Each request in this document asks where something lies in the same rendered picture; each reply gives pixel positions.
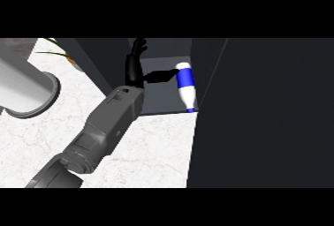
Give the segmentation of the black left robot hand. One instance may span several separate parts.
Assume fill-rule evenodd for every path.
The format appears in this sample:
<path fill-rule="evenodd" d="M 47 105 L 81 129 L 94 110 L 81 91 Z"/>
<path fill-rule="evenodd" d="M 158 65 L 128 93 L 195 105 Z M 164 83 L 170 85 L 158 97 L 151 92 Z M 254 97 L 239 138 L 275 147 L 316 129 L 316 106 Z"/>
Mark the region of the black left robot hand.
<path fill-rule="evenodd" d="M 153 71 L 143 74 L 139 57 L 148 49 L 146 39 L 137 38 L 133 41 L 131 50 L 125 58 L 125 85 L 137 88 L 143 88 L 143 83 L 162 83 L 168 82 L 173 76 L 180 71 L 179 69 L 170 69 L 167 71 Z"/>

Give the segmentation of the dark grey cabinet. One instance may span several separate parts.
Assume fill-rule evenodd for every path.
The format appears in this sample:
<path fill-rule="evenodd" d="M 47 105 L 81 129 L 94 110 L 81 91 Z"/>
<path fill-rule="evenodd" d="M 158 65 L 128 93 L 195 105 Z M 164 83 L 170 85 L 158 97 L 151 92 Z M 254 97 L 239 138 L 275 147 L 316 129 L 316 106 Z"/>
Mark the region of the dark grey cabinet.
<path fill-rule="evenodd" d="M 125 56 L 131 38 L 60 38 L 83 72 L 103 94 L 125 84 Z M 195 104 L 204 103 L 227 40 L 224 38 L 149 38 L 148 50 L 140 55 L 142 70 L 149 73 L 174 68 L 180 62 L 190 64 L 195 77 Z M 142 114 L 162 115 L 185 112 L 176 81 L 148 84 Z"/>

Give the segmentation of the dark grey cabinet door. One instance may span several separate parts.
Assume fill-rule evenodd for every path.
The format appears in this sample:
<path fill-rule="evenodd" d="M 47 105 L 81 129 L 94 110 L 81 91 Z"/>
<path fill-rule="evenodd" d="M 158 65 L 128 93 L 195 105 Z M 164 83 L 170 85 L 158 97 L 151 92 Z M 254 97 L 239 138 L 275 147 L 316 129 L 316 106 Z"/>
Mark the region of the dark grey cabinet door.
<path fill-rule="evenodd" d="M 232 39 L 205 91 L 192 187 L 334 187 L 334 39 Z"/>

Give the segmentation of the white bottle with blue label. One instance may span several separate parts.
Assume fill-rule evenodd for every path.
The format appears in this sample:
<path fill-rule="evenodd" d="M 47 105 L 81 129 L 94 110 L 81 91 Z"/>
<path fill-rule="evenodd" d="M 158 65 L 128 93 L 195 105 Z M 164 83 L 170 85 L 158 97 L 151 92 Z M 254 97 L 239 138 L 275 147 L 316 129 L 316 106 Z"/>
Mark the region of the white bottle with blue label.
<path fill-rule="evenodd" d="M 176 69 L 179 70 L 176 73 L 176 83 L 186 112 L 195 112 L 195 79 L 190 64 L 180 62 L 176 65 Z"/>

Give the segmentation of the green potted plant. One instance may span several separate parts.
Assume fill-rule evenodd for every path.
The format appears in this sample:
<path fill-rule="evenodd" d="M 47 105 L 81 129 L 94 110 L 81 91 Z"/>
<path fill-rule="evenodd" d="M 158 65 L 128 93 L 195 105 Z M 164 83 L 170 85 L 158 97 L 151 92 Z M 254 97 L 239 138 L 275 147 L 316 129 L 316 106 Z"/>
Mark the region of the green potted plant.
<path fill-rule="evenodd" d="M 69 64 L 72 65 L 72 67 L 75 68 L 75 70 L 78 72 L 84 72 L 84 70 L 81 69 L 80 65 L 77 64 L 77 62 L 74 61 L 72 57 L 69 56 L 68 52 L 65 51 L 65 48 L 60 46 L 59 42 L 52 39 L 52 38 L 41 38 L 43 40 L 46 40 L 47 42 L 50 42 L 60 50 L 60 52 L 54 52 L 54 51 L 38 51 L 35 53 L 38 54 L 49 54 L 49 55 L 54 55 L 54 56 L 60 56 L 66 59 L 66 61 L 69 62 Z"/>

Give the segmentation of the pale grey cylinder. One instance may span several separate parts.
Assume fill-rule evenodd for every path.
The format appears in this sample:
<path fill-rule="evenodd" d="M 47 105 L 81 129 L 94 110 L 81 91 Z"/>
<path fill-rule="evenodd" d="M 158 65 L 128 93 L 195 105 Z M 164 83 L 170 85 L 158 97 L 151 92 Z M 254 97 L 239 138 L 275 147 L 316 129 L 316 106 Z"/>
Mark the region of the pale grey cylinder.
<path fill-rule="evenodd" d="M 6 113 L 26 119 L 40 115 L 56 102 L 60 82 L 0 42 L 0 106 Z"/>

